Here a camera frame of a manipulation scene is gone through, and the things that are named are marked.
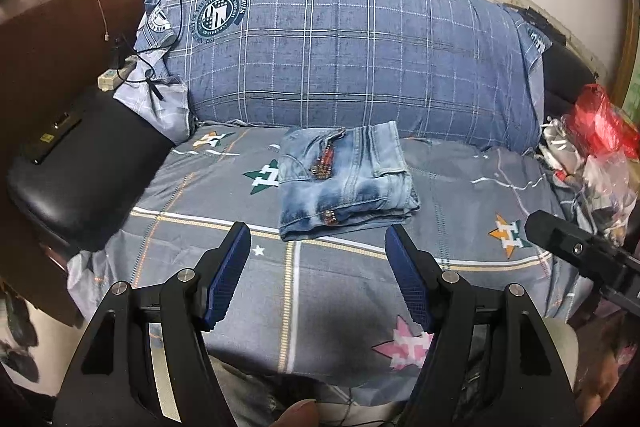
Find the person's hand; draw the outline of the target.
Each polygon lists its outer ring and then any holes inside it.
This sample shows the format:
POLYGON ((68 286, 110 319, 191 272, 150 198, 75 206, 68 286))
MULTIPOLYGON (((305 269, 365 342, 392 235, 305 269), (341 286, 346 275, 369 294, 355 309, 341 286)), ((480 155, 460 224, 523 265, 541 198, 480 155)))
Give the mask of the person's hand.
POLYGON ((271 427, 319 427, 320 415, 314 399, 298 401, 288 407, 271 427))

